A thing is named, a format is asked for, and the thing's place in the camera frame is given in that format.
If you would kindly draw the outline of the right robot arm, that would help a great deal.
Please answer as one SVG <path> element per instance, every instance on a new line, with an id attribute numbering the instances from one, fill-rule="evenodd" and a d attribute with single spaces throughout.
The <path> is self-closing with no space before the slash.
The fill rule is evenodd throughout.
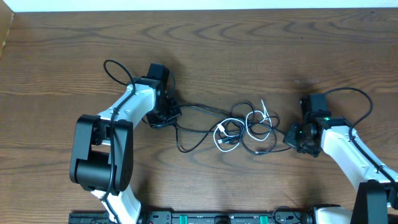
<path id="1" fill-rule="evenodd" d="M 363 143 L 352 123 L 332 116 L 324 94 L 300 100 L 303 123 L 292 123 L 284 144 L 302 154 L 329 155 L 356 191 L 354 208 L 314 206 L 302 223 L 394 223 L 388 209 L 397 208 L 397 172 L 388 168 Z"/>

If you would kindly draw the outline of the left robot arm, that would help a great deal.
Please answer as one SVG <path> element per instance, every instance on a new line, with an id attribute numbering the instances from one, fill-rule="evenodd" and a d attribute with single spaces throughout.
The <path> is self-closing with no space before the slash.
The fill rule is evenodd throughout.
<path id="1" fill-rule="evenodd" d="M 175 124 L 181 110 L 167 91 L 170 70 L 153 63 L 144 77 L 130 77 L 108 109 L 81 115 L 75 126 L 70 180 L 99 198 L 113 223 L 138 223 L 141 203 L 130 186 L 133 131 L 147 119 L 154 129 Z"/>

